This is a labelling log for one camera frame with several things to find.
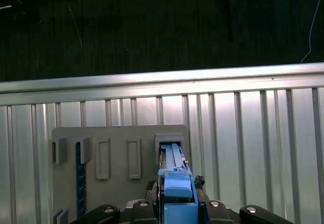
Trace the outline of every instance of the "rectangular slot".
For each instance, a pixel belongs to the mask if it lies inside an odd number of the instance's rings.
[[[66,138],[51,139],[52,156],[54,164],[62,164],[67,161],[67,141]]]
[[[110,139],[101,139],[96,147],[96,175],[99,180],[109,179]]]
[[[141,178],[141,139],[128,140],[128,173],[129,178]]]
[[[159,163],[160,145],[176,143],[185,151],[183,141],[184,137],[180,133],[155,135],[155,163]]]

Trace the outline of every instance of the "vertical rib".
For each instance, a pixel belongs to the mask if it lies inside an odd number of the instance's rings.
[[[11,222],[17,223],[16,213],[16,181],[15,181],[15,160],[14,160],[14,142],[12,126],[12,108],[7,107],[7,125],[8,125],[8,154],[9,154],[9,179],[10,179],[10,199],[11,199]]]
[[[85,102],[80,102],[80,118],[81,126],[87,126],[87,109]]]
[[[264,166],[266,169],[265,184],[266,184],[267,208],[269,211],[273,212],[273,194],[272,194],[271,160],[270,160],[271,149],[270,149],[270,139],[269,139],[267,96],[265,91],[260,92],[260,97],[261,97],[262,131],[263,131]]]
[[[158,125],[164,125],[163,119],[163,99],[162,97],[156,97],[156,118]]]
[[[210,114],[210,124],[211,124],[211,134],[212,134],[212,151],[214,166],[214,178],[215,178],[215,195],[216,199],[221,199],[220,191],[220,181],[219,181],[219,166],[218,166],[218,147],[217,147],[217,132],[216,132],[216,114],[215,114],[215,99],[214,94],[209,94],[209,114]]]
[[[137,125],[137,101],[131,99],[132,125]]]
[[[182,96],[182,115],[183,115],[183,124],[190,129],[189,125],[189,102],[188,95]]]
[[[106,125],[111,126],[111,104],[110,104],[110,100],[106,100]]]
[[[314,125],[315,125],[315,141],[316,141],[316,155],[317,155],[317,173],[318,173],[318,187],[319,187],[319,204],[320,217],[324,221],[324,160],[323,160],[323,145],[321,135],[321,113],[319,105],[318,89],[313,88],[313,110],[314,110]]]
[[[295,135],[295,121],[293,108],[293,94],[291,90],[287,90],[287,111],[288,111],[288,130],[289,143],[292,167],[292,185],[293,185],[293,200],[295,223],[301,223],[300,217],[300,199],[299,199],[299,185],[298,185],[298,171],[297,171],[297,149],[296,149],[296,135]]]
[[[242,107],[239,93],[234,94],[235,116],[236,116],[236,137],[237,137],[237,153],[238,153],[238,173],[241,205],[247,205],[247,189],[245,176],[245,160],[244,160],[244,143],[243,143],[243,127],[242,127]]]
[[[62,126],[62,117],[61,117],[61,104],[55,104],[55,115],[56,115],[56,127]]]
[[[36,105],[31,105],[31,132],[32,132],[32,152],[33,152],[34,181],[35,181],[34,186],[35,186],[36,223],[39,224],[41,222],[41,188],[39,183]]]

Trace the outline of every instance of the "white cable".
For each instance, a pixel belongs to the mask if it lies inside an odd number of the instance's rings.
[[[312,30],[313,30],[313,25],[314,25],[314,21],[315,21],[315,18],[316,18],[316,14],[317,14],[317,10],[318,10],[319,4],[320,4],[320,0],[318,0],[317,7],[316,7],[316,10],[315,10],[315,13],[314,13],[314,17],[313,17],[313,21],[312,21],[312,25],[310,26],[310,30],[309,30],[309,37],[308,37],[309,51],[304,56],[304,58],[300,61],[300,63],[303,63],[304,60],[307,58],[307,56],[309,56],[309,54],[312,52],[312,46],[311,46]]]

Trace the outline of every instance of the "gray panel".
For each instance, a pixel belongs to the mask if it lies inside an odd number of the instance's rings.
[[[80,102],[61,103],[61,126],[81,126]]]
[[[162,97],[164,124],[183,124],[182,96]]]
[[[290,155],[290,139],[288,125],[287,96],[285,90],[275,91],[277,100],[277,135],[279,144],[279,164],[281,179],[281,201],[283,203],[283,217],[295,222],[295,211],[293,201],[293,183]]]
[[[217,155],[215,149],[215,131],[212,128],[210,96],[208,94],[199,95],[199,107],[201,116],[201,145],[202,145],[202,172],[205,176],[205,187],[208,197],[218,199],[218,178],[216,176]]]
[[[266,92],[266,103],[267,103],[267,117],[268,117],[268,137],[269,137],[269,151],[270,155],[270,169],[271,170],[271,186],[272,186],[272,206],[268,208],[272,208],[272,211],[279,215],[284,216],[284,207],[282,202],[282,191],[281,185],[282,180],[280,176],[281,165],[280,165],[280,144],[279,138],[280,136],[277,134],[277,117],[278,115],[278,104],[277,97],[275,97],[274,91]]]
[[[131,99],[122,99],[123,105],[123,125],[132,125]]]
[[[267,208],[260,93],[240,96],[247,204]]]
[[[13,106],[17,223],[36,223],[30,105]]]
[[[122,125],[122,107],[119,99],[110,100],[111,125]]]
[[[0,107],[0,224],[11,223],[7,108]]]
[[[36,132],[39,170],[39,194],[41,223],[50,221],[50,190],[49,190],[49,149],[48,149],[48,125],[47,106],[36,105]]]
[[[87,126],[106,126],[106,103],[104,100],[87,101]]]
[[[241,208],[234,93],[215,94],[220,200]]]
[[[190,126],[190,145],[192,157],[192,173],[195,175],[203,175],[203,164],[201,156],[200,141],[200,117],[198,108],[198,96],[189,95],[189,126]]]
[[[156,125],[157,110],[156,98],[136,99],[137,105],[137,124],[138,125]]]
[[[127,202],[145,198],[148,181],[157,180],[158,165],[155,158],[139,159],[141,161],[141,178],[129,179],[128,141],[133,136],[141,137],[142,156],[155,155],[155,134],[171,135],[183,133],[184,142],[188,144],[188,130],[183,125],[163,126],[124,126],[124,127],[61,127],[53,131],[54,137],[68,136],[68,152],[75,152],[74,138],[80,135],[95,136],[93,143],[110,138],[110,176],[108,180],[97,179],[96,151],[93,158],[86,163],[87,168],[87,207],[88,211],[102,204],[112,203],[123,209]],[[54,210],[68,209],[69,221],[76,217],[75,194],[75,154],[70,154],[64,164],[52,164]]]
[[[128,177],[141,178],[141,138],[128,140]]]
[[[301,223],[321,223],[312,89],[293,90]]]

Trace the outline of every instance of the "gray plastic bracket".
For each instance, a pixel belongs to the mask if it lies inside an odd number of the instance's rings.
[[[53,219],[53,224],[68,224],[68,210],[61,209],[55,215]]]
[[[163,143],[179,143],[184,150],[184,137],[182,133],[156,134],[155,135],[155,163],[159,164],[159,148]]]
[[[110,170],[110,139],[94,141],[96,149],[96,176],[99,180],[109,179]]]
[[[52,161],[54,164],[62,164],[67,161],[67,139],[55,138],[50,140],[52,145]]]
[[[91,143],[90,137],[74,138],[74,142],[80,142],[81,164],[91,160]]]
[[[141,178],[141,138],[130,137],[128,140],[128,177]]]

